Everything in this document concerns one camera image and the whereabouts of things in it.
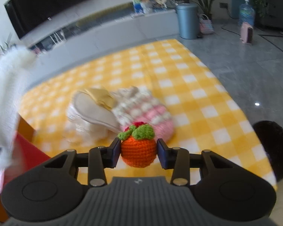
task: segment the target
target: crocheted orange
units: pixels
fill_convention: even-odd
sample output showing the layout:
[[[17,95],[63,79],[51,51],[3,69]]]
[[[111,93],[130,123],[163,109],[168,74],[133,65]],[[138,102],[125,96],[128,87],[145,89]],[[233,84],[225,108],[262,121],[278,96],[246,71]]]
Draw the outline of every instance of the crocheted orange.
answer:
[[[134,123],[123,133],[118,134],[122,140],[121,156],[123,161],[131,166],[144,168],[156,158],[157,148],[153,128],[143,122]]]

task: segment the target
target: yellow gingham cloth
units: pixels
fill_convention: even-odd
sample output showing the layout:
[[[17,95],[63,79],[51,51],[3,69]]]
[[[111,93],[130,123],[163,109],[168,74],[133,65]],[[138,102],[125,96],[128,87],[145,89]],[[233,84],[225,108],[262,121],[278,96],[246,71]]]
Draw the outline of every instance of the yellow gingham cloth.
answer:
[[[108,91],[137,86],[149,89],[164,103],[175,124],[169,147],[183,147],[190,153],[210,149],[263,177],[276,187],[275,176],[253,128],[225,88],[199,59],[177,40],[163,40],[114,53],[64,72],[27,92],[20,114],[36,130],[34,144],[49,156],[66,149],[78,153],[111,143],[80,140],[66,117],[73,94],[87,87]],[[107,181],[113,176],[166,176],[158,159],[144,169],[118,160],[115,169],[105,169]],[[191,169],[191,183],[200,180]],[[87,184],[87,168],[78,181]]]

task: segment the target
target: black tv screen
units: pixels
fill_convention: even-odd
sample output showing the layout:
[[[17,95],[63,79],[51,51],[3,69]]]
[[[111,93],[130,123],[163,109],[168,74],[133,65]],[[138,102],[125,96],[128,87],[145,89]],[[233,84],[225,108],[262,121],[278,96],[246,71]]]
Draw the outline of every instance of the black tv screen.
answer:
[[[19,38],[51,16],[84,0],[10,0],[5,9]]]

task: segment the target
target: pink knitted hat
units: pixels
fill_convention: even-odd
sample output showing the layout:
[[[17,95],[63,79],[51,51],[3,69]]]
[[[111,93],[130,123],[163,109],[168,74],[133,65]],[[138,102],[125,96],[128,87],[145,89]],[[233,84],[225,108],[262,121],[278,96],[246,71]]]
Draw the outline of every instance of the pink knitted hat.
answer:
[[[155,140],[162,138],[167,142],[172,137],[174,125],[171,114],[149,91],[135,88],[129,96],[118,101],[112,112],[123,131],[134,122],[145,122],[153,127]]]

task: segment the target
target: blue trash can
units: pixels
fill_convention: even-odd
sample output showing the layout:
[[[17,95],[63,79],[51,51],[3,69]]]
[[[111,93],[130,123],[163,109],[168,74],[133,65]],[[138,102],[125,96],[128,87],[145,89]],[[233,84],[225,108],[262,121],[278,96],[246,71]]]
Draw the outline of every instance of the blue trash can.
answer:
[[[196,39],[199,34],[198,5],[196,3],[180,3],[176,6],[180,37]]]

